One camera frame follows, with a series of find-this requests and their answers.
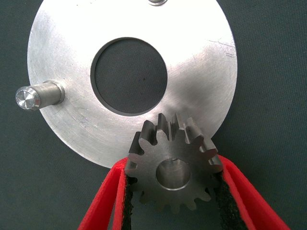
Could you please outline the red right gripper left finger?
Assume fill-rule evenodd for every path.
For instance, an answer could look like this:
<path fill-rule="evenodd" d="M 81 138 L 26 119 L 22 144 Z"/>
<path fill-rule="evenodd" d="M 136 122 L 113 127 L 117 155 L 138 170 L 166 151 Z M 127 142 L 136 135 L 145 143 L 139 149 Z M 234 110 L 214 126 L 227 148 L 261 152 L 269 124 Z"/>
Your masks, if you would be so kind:
<path fill-rule="evenodd" d="M 127 160 L 123 158 L 111 168 L 81 221 L 79 230 L 106 230 L 111 218 L 111 229 L 131 229 L 133 192 L 124 171 Z"/>

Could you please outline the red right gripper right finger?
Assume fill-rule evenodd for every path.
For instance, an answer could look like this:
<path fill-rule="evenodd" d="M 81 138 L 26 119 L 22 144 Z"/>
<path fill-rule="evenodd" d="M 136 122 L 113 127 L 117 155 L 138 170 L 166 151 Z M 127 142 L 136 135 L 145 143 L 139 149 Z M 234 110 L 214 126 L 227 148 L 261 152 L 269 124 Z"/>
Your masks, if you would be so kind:
<path fill-rule="evenodd" d="M 233 162 L 221 155 L 219 159 L 223 171 L 214 191 L 223 230 L 290 229 Z"/>

